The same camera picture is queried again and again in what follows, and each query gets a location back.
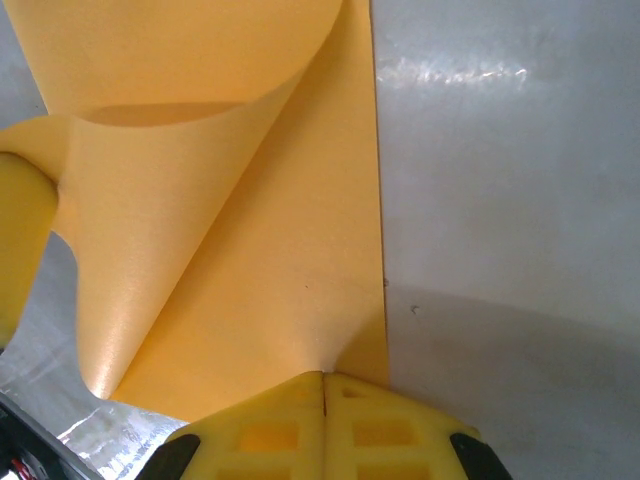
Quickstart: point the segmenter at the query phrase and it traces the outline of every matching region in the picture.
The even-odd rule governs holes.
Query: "metal surface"
[[[640,3],[375,0],[393,382],[518,479],[634,478]],[[0,127],[43,113],[0,12]],[[0,388],[105,478],[180,425],[84,388],[53,237]]]

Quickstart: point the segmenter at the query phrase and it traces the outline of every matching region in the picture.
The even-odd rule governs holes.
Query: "yellow plastic part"
[[[58,183],[94,394],[194,420],[387,383],[369,0],[5,6],[52,115],[0,150]]]
[[[57,195],[25,159],[0,153],[0,348],[15,332],[49,237]]]
[[[449,437],[478,432],[342,374],[309,372],[176,431],[201,444],[183,480],[467,480]]]

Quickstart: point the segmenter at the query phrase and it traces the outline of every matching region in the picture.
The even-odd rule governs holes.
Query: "yellow paper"
[[[195,419],[386,382],[367,1],[5,5],[56,115],[0,150],[58,182],[95,394]]]

